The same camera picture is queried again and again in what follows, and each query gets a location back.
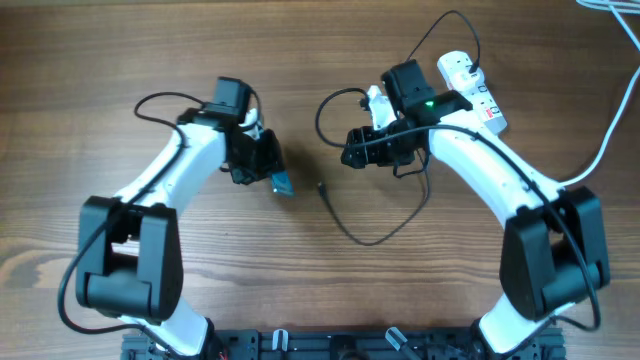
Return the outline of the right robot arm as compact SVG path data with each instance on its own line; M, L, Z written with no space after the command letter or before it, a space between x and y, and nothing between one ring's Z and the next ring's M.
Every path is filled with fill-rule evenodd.
M484 201L504 234L502 294L471 330L468 356L506 359L524 349L549 356L542 333L568 308L595 301L611 280L601 204L530 166L500 139L505 118L479 64L454 51L437 63L437 93L407 61L361 93L367 126L351 130L343 164L398 168L419 151L449 166Z

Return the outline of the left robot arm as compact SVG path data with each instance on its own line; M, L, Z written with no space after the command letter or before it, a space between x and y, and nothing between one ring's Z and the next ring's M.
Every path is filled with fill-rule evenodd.
M66 270L77 302L119 320L124 359L226 359L230 345L212 321L182 297L180 214L216 171L250 185L271 181L291 196L279 142L265 127L256 91L220 77L211 101L195 100L168 125L173 134L159 155L112 197L90 197L80 212L78 253Z

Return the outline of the Galaxy S25 smartphone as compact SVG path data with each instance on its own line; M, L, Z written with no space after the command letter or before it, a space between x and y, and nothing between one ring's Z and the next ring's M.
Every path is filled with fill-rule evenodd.
M286 170L271 175L272 190L275 194L286 197L295 195L294 187Z

